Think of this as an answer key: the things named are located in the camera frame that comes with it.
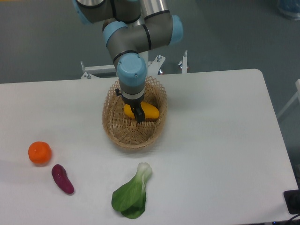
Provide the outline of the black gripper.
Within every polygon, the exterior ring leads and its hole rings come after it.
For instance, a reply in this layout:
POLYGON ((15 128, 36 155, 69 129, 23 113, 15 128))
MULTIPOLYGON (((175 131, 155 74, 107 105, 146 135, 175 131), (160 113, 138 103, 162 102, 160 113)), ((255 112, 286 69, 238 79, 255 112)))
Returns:
POLYGON ((121 96, 125 104, 130 105, 134 109, 134 116, 137 123, 145 121, 145 113, 141 107, 141 102, 144 99, 144 89, 137 94, 128 94, 121 89, 115 89, 116 95, 121 96))

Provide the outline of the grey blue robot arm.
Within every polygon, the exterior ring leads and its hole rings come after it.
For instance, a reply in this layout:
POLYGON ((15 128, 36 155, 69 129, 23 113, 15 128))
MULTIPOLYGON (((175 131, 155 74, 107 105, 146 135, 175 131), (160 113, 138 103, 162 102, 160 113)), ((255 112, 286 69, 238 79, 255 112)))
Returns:
POLYGON ((105 45, 120 82, 116 93, 138 123, 145 121, 141 102, 148 63, 140 53, 180 42, 180 18, 165 0, 74 0, 73 5, 83 23, 104 23, 105 45))

